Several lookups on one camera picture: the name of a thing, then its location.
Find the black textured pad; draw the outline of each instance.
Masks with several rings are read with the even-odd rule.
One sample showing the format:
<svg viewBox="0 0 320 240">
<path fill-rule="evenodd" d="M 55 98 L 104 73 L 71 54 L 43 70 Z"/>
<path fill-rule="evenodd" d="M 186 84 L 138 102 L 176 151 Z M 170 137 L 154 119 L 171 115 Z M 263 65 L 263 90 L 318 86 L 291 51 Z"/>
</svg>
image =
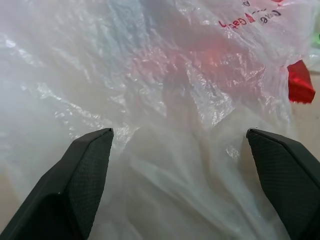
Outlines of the black textured pad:
<svg viewBox="0 0 320 240">
<path fill-rule="evenodd" d="M 319 239 L 320 163 L 299 142 L 249 129 L 262 189 L 292 240 Z"/>
<path fill-rule="evenodd" d="M 86 240 L 104 191 L 113 137 L 106 128 L 73 141 L 35 185 L 0 240 Z"/>
</svg>

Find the floor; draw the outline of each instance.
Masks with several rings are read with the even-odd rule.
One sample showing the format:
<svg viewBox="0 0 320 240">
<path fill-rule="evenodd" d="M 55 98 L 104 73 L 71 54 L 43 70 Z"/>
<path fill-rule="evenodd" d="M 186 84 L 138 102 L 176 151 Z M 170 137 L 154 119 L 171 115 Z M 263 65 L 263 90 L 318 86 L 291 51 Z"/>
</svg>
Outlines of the floor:
<svg viewBox="0 0 320 240">
<path fill-rule="evenodd" d="M 320 160 L 320 74 L 312 75 L 316 94 L 310 105 L 292 104 L 293 121 L 300 142 Z M 5 174 L 0 172 L 0 232 L 20 206 Z"/>
</svg>

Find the beige floor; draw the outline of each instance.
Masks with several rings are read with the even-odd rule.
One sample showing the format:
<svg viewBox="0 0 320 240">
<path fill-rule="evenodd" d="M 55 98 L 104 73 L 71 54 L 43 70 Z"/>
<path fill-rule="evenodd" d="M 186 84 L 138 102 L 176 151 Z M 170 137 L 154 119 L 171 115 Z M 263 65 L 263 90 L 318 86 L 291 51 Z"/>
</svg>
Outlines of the beige floor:
<svg viewBox="0 0 320 240">
<path fill-rule="evenodd" d="M 312 75 L 316 91 L 315 99 L 310 105 L 292 104 L 293 121 L 300 142 L 320 160 L 320 74 Z M 20 203 L 15 197 L 8 178 L 0 173 L 0 232 L 17 211 Z"/>
</svg>

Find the translucent plastic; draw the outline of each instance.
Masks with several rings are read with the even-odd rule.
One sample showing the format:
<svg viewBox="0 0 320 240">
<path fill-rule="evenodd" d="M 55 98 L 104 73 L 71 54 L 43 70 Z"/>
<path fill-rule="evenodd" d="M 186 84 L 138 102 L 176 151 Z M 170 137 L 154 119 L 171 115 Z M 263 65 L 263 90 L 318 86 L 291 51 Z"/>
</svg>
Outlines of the translucent plastic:
<svg viewBox="0 0 320 240">
<path fill-rule="evenodd" d="M 91 239 L 287 239 L 242 145 L 293 134 L 286 66 L 316 2 L 1 1 L 0 159 L 20 201 L 113 127 Z"/>
</svg>

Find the plastic bag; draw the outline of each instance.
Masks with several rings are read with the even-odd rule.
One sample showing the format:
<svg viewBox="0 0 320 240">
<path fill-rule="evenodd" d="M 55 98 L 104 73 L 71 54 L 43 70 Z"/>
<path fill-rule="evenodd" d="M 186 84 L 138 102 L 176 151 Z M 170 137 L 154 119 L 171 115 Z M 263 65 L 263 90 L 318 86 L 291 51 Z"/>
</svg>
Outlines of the plastic bag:
<svg viewBox="0 0 320 240">
<path fill-rule="evenodd" d="M 292 137 L 286 67 L 314 4 L 0 3 L 1 168 L 20 201 L 72 140 L 113 127 L 91 239 L 287 239 L 241 149 L 252 127 Z"/>
</svg>

